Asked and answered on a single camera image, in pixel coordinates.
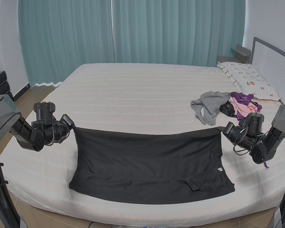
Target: pink garment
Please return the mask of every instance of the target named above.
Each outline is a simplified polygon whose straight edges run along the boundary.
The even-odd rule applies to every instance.
[[[229,102],[233,105],[235,115],[239,112],[243,117],[247,117],[250,112],[258,112],[257,107],[251,102],[246,106],[237,102],[233,97],[229,98]]]

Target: wall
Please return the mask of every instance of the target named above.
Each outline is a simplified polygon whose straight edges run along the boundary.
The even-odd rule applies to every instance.
[[[285,0],[246,0],[243,46],[251,50],[255,36],[285,51]]]
[[[28,84],[18,28],[18,0],[0,0],[0,71],[5,70],[11,93]]]

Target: bed sheet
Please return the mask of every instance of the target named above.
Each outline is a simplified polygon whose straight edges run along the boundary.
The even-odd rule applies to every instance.
[[[54,116],[66,113],[82,128],[142,134],[175,134],[208,128],[196,117],[190,101],[207,92],[237,91],[219,68],[166,64],[84,64],[45,101],[54,102]],[[269,130],[279,103],[257,100]],[[28,122],[35,120],[32,112]],[[215,126],[236,118],[219,113]],[[269,169],[251,156],[237,156],[222,136],[222,163],[236,191],[183,204],[142,205],[111,202],[68,188],[77,166],[73,131],[62,144],[41,152],[22,149],[12,138],[1,154],[8,189],[25,203],[87,220],[127,226],[198,226],[275,207],[285,189],[285,139]]]

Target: patterned pillow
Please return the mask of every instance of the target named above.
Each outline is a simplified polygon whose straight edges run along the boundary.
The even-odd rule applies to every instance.
[[[263,79],[251,64],[224,62],[217,65],[230,78],[236,88],[245,95],[255,98],[278,101],[277,90]]]

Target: pile of clothes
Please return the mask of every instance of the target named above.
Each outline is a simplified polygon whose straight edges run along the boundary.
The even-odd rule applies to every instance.
[[[252,98],[253,94],[209,91],[203,93],[199,99],[191,101],[191,108],[203,124],[212,126],[220,111],[238,120],[246,118],[250,112],[260,112],[262,106],[253,102]]]

